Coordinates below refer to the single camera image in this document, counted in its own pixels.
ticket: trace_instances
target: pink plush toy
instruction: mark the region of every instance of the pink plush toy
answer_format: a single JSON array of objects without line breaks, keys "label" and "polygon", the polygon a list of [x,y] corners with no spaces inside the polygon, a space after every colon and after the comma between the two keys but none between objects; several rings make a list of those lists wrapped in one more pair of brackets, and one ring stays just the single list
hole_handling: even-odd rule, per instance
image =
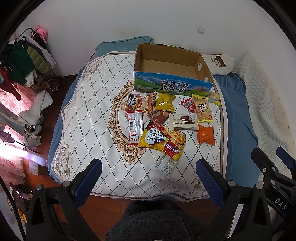
[{"label": "pink plush toy", "polygon": [[47,44],[45,37],[47,35],[47,32],[45,29],[41,28],[40,25],[38,25],[37,27],[34,28],[34,30],[36,31],[34,33],[34,35],[32,36],[32,38],[34,38],[35,34],[38,33],[41,37],[41,39]]}]

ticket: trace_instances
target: white bear pillow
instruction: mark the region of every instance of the white bear pillow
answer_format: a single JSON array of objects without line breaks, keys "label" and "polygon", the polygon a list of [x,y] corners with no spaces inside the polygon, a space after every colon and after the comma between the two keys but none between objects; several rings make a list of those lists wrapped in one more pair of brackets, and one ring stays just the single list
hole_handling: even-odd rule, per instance
[{"label": "white bear pillow", "polygon": [[229,74],[233,69],[234,58],[225,54],[202,54],[212,75]]}]

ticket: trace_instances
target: white plastic wrapper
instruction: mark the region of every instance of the white plastic wrapper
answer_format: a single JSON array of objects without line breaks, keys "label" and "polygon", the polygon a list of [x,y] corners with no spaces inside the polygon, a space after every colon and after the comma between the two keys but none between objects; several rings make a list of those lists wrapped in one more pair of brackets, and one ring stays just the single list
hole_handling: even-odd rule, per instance
[{"label": "white plastic wrapper", "polygon": [[154,164],[150,165],[150,168],[162,173],[167,179],[170,179],[176,165],[178,165],[179,162],[180,159],[175,161],[164,153]]}]

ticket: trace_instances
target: blue blanket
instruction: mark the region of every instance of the blue blanket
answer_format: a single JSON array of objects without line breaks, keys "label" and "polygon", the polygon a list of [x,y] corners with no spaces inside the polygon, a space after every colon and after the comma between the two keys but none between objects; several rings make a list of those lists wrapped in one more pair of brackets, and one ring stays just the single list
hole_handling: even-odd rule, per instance
[{"label": "blue blanket", "polygon": [[[138,44],[143,42],[154,43],[151,37],[136,37],[133,39],[119,40],[114,42],[100,43],[91,60],[107,54],[110,51],[135,51]],[[63,109],[72,98],[76,88],[78,79],[80,78],[82,68],[64,99],[61,109]],[[252,127],[249,106],[245,97],[244,81],[237,75],[230,73],[228,75],[215,75],[219,87],[222,91],[228,118],[228,156],[226,167],[226,179],[234,180],[240,186],[252,187],[258,180],[259,169],[251,160],[251,151],[257,147],[257,137]],[[60,182],[52,172],[50,166],[53,161],[54,154],[57,150],[62,137],[63,122],[59,115],[54,135],[48,155],[48,169],[50,176]]]}]

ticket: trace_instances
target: white quilted fabric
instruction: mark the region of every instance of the white quilted fabric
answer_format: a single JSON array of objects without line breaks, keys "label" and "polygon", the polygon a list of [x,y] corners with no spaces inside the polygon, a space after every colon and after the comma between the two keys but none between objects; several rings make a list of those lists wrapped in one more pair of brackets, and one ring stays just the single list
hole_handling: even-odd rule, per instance
[{"label": "white quilted fabric", "polygon": [[277,157],[276,148],[282,146],[287,150],[287,143],[282,134],[272,98],[264,76],[254,56],[248,52],[234,69],[246,84],[246,98],[249,103],[250,117],[254,132],[258,137],[258,147],[274,162],[281,172],[285,164]]},{"label": "white quilted fabric", "polygon": [[[147,200],[171,194],[182,201],[206,196],[207,192],[195,173],[195,163],[203,157],[214,170],[225,174],[225,106],[210,104],[215,146],[198,145],[196,132],[184,131],[184,152],[168,180],[150,169],[161,152],[129,145],[128,122],[121,105],[127,100],[128,92],[135,92],[133,64],[133,53],[112,53],[87,64],[71,101],[62,110],[62,138],[51,169],[61,181],[72,180],[93,158],[98,158],[102,161],[103,172],[93,195]],[[177,113],[189,112],[180,105],[185,98],[177,96],[173,101]],[[145,115],[144,127],[148,122]]]}]

